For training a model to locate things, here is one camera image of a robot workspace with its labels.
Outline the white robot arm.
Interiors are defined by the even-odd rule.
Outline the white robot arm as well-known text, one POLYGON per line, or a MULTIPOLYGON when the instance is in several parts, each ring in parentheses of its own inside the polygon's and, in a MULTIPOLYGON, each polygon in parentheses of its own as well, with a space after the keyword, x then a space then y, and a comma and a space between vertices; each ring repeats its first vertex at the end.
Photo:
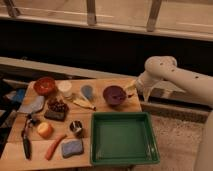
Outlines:
POLYGON ((177 60, 172 56, 149 57, 144 68, 135 85, 145 96, 158 82, 166 79, 212 108, 204 125, 194 171, 213 171, 213 77, 178 68, 177 60))

